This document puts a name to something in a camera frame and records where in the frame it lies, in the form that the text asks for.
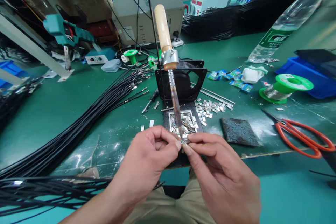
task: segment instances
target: finger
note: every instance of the finger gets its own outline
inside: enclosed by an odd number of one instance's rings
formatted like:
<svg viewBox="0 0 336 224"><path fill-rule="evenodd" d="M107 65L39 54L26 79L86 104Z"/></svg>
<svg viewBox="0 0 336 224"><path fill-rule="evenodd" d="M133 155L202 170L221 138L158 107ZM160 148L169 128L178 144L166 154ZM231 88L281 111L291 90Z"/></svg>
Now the finger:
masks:
<svg viewBox="0 0 336 224"><path fill-rule="evenodd" d="M178 157L180 149L181 142L170 142L155 152L155 159L161 165L162 170L170 165Z"/></svg>
<svg viewBox="0 0 336 224"><path fill-rule="evenodd" d="M157 151L163 149L166 146L167 146L167 142L166 141L160 141L160 142L156 142L155 143L155 149Z"/></svg>
<svg viewBox="0 0 336 224"><path fill-rule="evenodd" d="M204 133L204 132L198 132L196 134L189 134L188 139L190 140L190 142L194 142L194 143L200 143L200 142L204 142L204 143L216 143L217 142L217 143L220 143L223 146L225 146L233 156L240 159L237 152L225 141L225 139L223 137L221 137L219 135L209 134L209 133Z"/></svg>
<svg viewBox="0 0 336 224"><path fill-rule="evenodd" d="M171 131L168 131L168 132L169 132L169 134L173 135L178 141L181 141L181 138L177 134L175 134ZM160 142L160 141L162 141L162 138L156 138L155 139L155 142Z"/></svg>
<svg viewBox="0 0 336 224"><path fill-rule="evenodd" d="M153 145L155 143L155 139L163 139L166 140L168 143L177 141L180 142L163 126L154 126L144 130L143 132L145 133L146 139L149 140Z"/></svg>
<svg viewBox="0 0 336 224"><path fill-rule="evenodd" d="M197 153L209 157L214 157L221 165L225 175L235 182L238 182L242 176L241 160L237 160L231 153L220 143L190 143L189 146Z"/></svg>
<svg viewBox="0 0 336 224"><path fill-rule="evenodd" d="M211 186L213 183L216 183L213 175L200 155L198 155L187 144L183 144L182 147L189 159L191 167L194 169L198 182L203 185L208 184L209 186Z"/></svg>

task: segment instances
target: scissors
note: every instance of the scissors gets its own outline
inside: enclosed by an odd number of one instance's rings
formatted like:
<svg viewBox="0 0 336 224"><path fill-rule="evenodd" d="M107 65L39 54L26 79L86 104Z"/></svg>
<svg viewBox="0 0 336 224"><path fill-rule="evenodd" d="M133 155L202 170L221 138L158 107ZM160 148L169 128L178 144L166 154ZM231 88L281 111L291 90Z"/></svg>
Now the scissors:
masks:
<svg viewBox="0 0 336 224"><path fill-rule="evenodd" d="M276 126L281 138L285 141L285 143L288 144L293 150L301 153L302 155L307 156L307 157L311 157L311 158L314 158L314 159L319 159L319 158L322 157L322 153L320 152L319 149L324 150L324 151L328 151L328 152L336 151L335 145L330 141L330 139L327 138L325 135L323 135L321 132L317 131L316 129L314 129L312 127L309 127L305 124L301 124L299 122L292 121L292 120L280 119L280 118L272 115L271 113L269 113L267 110L265 110L263 108L262 108L262 110L266 114L268 114L274 121L277 121L275 126ZM301 131L299 131L297 128L295 128L293 125L299 126L301 128L305 128L305 129L313 132L314 134L316 134L318 137L320 137L327 144L328 148L326 148L326 147L320 145L319 143L315 142L310 137L308 137L307 135L305 135ZM300 150L299 148L294 146L288 140L288 138L285 136L283 130L287 131L288 133L292 134L292 136L298 138L299 140L304 142L306 145L308 145L314 151L314 155L303 152L302 150Z"/></svg>

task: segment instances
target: black fan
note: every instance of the black fan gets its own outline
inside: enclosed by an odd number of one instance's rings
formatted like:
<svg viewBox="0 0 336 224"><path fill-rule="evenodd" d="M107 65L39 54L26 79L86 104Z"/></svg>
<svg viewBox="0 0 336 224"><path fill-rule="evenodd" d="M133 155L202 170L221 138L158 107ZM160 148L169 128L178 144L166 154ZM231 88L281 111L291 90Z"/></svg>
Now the black fan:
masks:
<svg viewBox="0 0 336 224"><path fill-rule="evenodd" d="M203 66L204 61L180 61L177 65L176 70L174 70L174 78L180 103L193 102L196 100L207 74L207 69ZM160 98L163 101L171 101L172 94L170 91L168 73L163 69L157 69L155 76ZM194 87L191 87L191 81L196 83Z"/></svg>

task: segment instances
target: fingernail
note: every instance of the fingernail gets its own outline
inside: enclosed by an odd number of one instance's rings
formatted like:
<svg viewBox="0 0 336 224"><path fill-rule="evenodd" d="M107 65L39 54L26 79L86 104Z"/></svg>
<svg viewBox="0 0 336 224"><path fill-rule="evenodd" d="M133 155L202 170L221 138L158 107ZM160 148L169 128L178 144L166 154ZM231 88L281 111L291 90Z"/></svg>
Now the fingernail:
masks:
<svg viewBox="0 0 336 224"><path fill-rule="evenodd" d="M178 140L176 140L176 141L175 141L175 144L176 144L176 146L177 146L178 150L180 150L180 149L181 149L181 147L182 147L182 145L181 145L181 142L180 142L180 141L178 141Z"/></svg>
<svg viewBox="0 0 336 224"><path fill-rule="evenodd" d="M190 147L185 143L182 144L183 150L187 156L191 156L193 153L191 152Z"/></svg>

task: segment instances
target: hand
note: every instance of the hand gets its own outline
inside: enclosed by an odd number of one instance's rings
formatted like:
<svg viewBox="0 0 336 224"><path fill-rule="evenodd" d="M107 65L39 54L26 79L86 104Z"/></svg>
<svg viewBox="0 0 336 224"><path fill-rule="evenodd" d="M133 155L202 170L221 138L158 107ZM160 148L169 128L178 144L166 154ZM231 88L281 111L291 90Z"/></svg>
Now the hand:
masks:
<svg viewBox="0 0 336 224"><path fill-rule="evenodd" d="M204 203L217 224L259 223L260 180L220 136L196 133L183 144L201 187ZM208 157L206 165L199 154Z"/></svg>
<svg viewBox="0 0 336 224"><path fill-rule="evenodd" d="M140 204L159 181L162 171L178 156L179 137L163 126L139 132L108 187L119 191L128 202Z"/></svg>

